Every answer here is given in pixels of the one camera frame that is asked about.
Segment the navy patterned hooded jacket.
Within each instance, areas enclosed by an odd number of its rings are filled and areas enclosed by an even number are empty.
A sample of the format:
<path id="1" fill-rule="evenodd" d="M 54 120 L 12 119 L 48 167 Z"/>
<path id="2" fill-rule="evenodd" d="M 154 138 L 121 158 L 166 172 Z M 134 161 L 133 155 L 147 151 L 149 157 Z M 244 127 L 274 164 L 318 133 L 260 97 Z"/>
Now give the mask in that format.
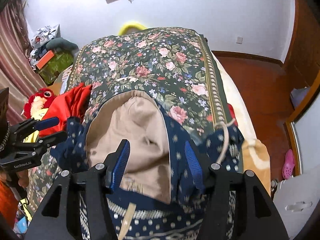
<path id="1" fill-rule="evenodd" d="M 83 121 L 67 119 L 65 142 L 50 150 L 59 167 L 72 173 L 102 163 L 120 142 L 130 143 L 130 156 L 120 187 L 108 196 L 108 208 L 120 239 L 195 239 L 207 197 L 194 185 L 184 153 L 188 140 L 222 167 L 239 170 L 244 137 L 235 124 L 212 125 L 204 135 L 191 135 L 148 93 L 129 90 L 106 96 Z"/>

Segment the white sliding wardrobe door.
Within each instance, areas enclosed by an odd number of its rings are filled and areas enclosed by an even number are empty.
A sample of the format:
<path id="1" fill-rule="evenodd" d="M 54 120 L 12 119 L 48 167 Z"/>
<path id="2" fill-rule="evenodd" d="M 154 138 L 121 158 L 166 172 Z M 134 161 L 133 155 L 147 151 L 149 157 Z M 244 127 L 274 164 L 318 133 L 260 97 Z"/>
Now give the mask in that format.
<path id="1" fill-rule="evenodd" d="M 285 128 L 295 159 L 294 175 L 304 174 L 319 165 L 319 75 Z"/>

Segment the orange box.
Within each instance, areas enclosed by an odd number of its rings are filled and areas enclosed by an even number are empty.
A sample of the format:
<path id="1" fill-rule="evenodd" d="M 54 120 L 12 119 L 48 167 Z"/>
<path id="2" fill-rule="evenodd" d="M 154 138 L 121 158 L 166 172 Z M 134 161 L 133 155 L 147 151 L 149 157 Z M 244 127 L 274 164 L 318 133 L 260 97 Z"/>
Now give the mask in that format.
<path id="1" fill-rule="evenodd" d="M 43 68 L 53 57 L 54 57 L 54 52 L 52 50 L 49 50 L 47 53 L 43 55 L 43 57 L 40 58 L 40 60 L 36 64 L 36 68 L 40 70 Z"/>

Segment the striped pink curtain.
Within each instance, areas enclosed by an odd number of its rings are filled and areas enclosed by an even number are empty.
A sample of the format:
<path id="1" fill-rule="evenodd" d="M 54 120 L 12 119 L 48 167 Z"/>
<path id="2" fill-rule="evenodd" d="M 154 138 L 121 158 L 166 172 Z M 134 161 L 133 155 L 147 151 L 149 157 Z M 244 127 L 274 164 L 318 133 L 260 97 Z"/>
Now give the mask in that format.
<path id="1" fill-rule="evenodd" d="M 24 104 L 47 86 L 29 63 L 31 50 L 23 0 L 8 0 L 1 11 L 1 88 L 9 89 L 7 118 L 11 124 L 23 121 Z"/>

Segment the white suitcase with stickers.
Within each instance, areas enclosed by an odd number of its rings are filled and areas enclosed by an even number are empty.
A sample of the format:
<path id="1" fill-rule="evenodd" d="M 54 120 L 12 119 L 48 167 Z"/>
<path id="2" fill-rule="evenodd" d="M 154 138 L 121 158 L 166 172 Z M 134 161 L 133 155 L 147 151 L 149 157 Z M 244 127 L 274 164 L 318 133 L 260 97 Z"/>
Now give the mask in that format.
<path id="1" fill-rule="evenodd" d="M 319 202 L 319 166 L 279 182 L 273 202 L 289 239 L 295 239 L 307 225 Z"/>

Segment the yellow garment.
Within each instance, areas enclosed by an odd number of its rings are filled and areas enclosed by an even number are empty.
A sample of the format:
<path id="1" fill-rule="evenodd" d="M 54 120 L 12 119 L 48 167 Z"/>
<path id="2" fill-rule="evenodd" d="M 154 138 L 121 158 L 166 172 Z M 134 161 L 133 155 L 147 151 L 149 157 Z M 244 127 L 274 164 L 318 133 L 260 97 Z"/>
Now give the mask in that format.
<path id="1" fill-rule="evenodd" d="M 31 116 L 31 118 L 34 118 L 35 120 L 42 120 L 43 117 L 45 116 L 45 114 L 47 113 L 48 109 L 47 108 L 43 108 L 43 109 L 39 109 L 36 110 L 33 115 Z M 23 142 L 35 142 L 37 137 L 39 135 L 39 131 L 35 131 L 33 133 L 31 133 L 30 135 L 28 135 Z"/>

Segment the grey bag on floor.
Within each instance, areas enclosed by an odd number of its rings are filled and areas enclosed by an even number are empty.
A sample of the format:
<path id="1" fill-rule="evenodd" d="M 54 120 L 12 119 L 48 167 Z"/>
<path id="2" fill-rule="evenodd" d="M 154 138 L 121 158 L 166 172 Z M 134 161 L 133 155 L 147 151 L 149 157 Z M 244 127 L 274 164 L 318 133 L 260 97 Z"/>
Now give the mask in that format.
<path id="1" fill-rule="evenodd" d="M 293 105 L 293 108 L 296 109 L 302 100 L 305 98 L 307 93 L 309 92 L 310 87 L 304 87 L 300 89 L 293 89 L 290 93 L 290 100 Z"/>

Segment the pile of clutter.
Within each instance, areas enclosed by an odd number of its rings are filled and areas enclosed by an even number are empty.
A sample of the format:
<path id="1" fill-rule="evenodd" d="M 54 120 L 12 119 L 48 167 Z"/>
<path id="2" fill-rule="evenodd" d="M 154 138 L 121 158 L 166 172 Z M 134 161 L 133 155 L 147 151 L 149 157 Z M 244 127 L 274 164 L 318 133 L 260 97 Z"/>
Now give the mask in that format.
<path id="1" fill-rule="evenodd" d="M 40 58 L 47 52 L 46 44 L 52 39 L 60 36 L 60 25 L 47 25 L 37 29 L 35 36 L 31 39 L 32 51 L 29 56 L 29 63 L 32 68 L 36 68 L 36 64 Z"/>

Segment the floral green bedspread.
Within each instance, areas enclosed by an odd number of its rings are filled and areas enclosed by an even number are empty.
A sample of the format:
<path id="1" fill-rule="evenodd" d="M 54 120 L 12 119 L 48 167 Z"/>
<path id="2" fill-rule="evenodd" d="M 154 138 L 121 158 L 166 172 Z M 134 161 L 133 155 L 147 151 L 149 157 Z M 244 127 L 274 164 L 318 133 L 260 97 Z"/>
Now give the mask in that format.
<path id="1" fill-rule="evenodd" d="M 153 28 L 92 41 L 79 51 L 67 91 L 80 83 L 93 86 L 80 121 L 104 97 L 141 90 L 181 119 L 191 135 L 202 136 L 212 125 L 236 125 L 207 41 L 194 30 Z M 29 171 L 32 212 L 63 170 L 50 150 Z"/>

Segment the grey pillow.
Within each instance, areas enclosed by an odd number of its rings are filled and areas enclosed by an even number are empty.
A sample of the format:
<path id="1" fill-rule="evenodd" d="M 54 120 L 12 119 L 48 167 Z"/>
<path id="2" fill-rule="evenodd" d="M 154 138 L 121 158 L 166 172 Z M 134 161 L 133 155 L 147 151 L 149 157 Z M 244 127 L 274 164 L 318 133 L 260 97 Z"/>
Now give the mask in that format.
<path id="1" fill-rule="evenodd" d="M 64 49 L 68 51 L 76 51 L 79 49 L 79 47 L 76 44 L 68 40 L 65 40 L 64 38 L 57 37 L 50 40 L 48 43 L 46 43 L 46 49 L 47 50 Z"/>

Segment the brown wooden door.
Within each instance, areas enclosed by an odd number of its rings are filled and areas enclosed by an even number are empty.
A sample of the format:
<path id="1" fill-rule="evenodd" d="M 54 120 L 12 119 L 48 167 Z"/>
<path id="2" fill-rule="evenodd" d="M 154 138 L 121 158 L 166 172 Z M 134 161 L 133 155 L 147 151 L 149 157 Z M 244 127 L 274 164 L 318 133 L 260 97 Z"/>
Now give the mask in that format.
<path id="1" fill-rule="evenodd" d="M 283 64 L 293 88 L 310 87 L 319 72 L 319 21 L 308 0 L 295 0 L 289 51 Z"/>

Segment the white wall socket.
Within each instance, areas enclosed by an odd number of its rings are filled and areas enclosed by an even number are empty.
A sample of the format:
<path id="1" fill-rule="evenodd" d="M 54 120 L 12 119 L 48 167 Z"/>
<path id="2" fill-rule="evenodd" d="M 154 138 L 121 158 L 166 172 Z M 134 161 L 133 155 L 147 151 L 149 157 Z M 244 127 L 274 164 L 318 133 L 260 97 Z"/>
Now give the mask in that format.
<path id="1" fill-rule="evenodd" d="M 243 38 L 240 37 L 240 36 L 238 36 L 238 37 L 236 38 L 236 43 L 237 43 L 237 44 L 242 44 L 242 42 L 243 42 Z"/>

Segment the red plush toy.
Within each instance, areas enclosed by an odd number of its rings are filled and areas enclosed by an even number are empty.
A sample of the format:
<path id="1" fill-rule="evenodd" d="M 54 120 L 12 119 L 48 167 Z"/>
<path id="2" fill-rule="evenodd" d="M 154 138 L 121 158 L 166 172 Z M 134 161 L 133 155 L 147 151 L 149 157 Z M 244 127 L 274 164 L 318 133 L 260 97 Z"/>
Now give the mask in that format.
<path id="1" fill-rule="evenodd" d="M 41 88 L 29 98 L 27 103 L 25 103 L 21 115 L 30 119 L 40 110 L 49 108 L 55 98 L 56 95 L 51 89 Z"/>

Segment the green storage box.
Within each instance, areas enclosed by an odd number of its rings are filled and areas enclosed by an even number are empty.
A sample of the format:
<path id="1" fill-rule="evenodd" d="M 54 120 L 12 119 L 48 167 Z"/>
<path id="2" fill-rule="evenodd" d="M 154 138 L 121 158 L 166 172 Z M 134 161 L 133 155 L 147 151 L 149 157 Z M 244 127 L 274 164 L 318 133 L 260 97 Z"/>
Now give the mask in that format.
<path id="1" fill-rule="evenodd" d="M 54 57 L 43 68 L 37 69 L 37 73 L 46 85 L 51 85 L 74 61 L 73 54 L 70 51 L 62 50 L 54 52 L 54 54 Z"/>

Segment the red folded garment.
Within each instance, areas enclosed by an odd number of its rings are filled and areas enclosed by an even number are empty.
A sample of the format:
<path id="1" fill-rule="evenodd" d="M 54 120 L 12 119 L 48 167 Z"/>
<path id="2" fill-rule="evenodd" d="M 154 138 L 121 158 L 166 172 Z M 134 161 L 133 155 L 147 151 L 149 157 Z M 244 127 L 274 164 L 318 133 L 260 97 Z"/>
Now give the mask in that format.
<path id="1" fill-rule="evenodd" d="M 57 117 L 59 123 L 56 126 L 41 130 L 39 137 L 65 131 L 67 119 L 70 117 L 82 120 L 88 107 L 92 87 L 92 85 L 85 86 L 84 83 L 80 83 L 77 87 L 57 96 L 42 119 L 47 120 Z"/>

